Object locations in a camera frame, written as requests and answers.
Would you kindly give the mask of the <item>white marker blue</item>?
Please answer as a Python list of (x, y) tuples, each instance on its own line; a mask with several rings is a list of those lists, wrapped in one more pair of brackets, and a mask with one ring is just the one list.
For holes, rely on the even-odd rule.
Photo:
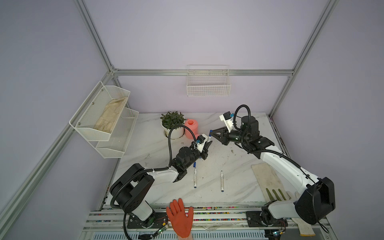
[(210, 132), (209, 132), (207, 142), (210, 142), (210, 141), (211, 141), (211, 138), (212, 138), (212, 130), (210, 130)]
[(197, 188), (197, 168), (194, 167), (194, 189)]

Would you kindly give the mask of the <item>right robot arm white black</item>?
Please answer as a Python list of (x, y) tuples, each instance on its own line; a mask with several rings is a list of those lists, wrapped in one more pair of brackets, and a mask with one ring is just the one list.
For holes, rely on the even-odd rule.
[(230, 112), (220, 115), (220, 120), (225, 126), (211, 130), (210, 136), (223, 145), (234, 143), (248, 154), (255, 155), (288, 180), (299, 195), (297, 200), (274, 199), (264, 205), (261, 218), (265, 225), (270, 226), (283, 218), (301, 218), (314, 225), (336, 208), (334, 183), (327, 177), (319, 178), (303, 169), (284, 155), (271, 140), (261, 136), (255, 117), (242, 117), (240, 127), (234, 125)]

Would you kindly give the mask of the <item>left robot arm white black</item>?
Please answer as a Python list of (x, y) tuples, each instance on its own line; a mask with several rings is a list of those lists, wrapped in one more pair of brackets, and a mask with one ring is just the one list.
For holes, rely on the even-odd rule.
[(153, 220), (155, 211), (145, 201), (150, 188), (183, 179), (198, 159), (207, 159), (211, 144), (211, 141), (197, 140), (190, 147), (182, 147), (169, 167), (145, 169), (140, 164), (132, 165), (110, 188), (110, 207), (121, 209), (142, 222)]

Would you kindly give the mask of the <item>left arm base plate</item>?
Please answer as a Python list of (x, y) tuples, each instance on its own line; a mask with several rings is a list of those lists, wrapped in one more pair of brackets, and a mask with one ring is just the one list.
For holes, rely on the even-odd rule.
[(137, 216), (129, 216), (127, 220), (128, 229), (159, 229), (169, 220), (166, 213), (153, 212), (145, 221), (140, 220)]

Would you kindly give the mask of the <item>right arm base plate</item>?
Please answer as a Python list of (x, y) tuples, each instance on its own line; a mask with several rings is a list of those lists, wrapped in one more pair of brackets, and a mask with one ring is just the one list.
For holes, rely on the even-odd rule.
[(286, 219), (274, 219), (266, 211), (247, 211), (246, 220), (249, 227), (286, 227)]

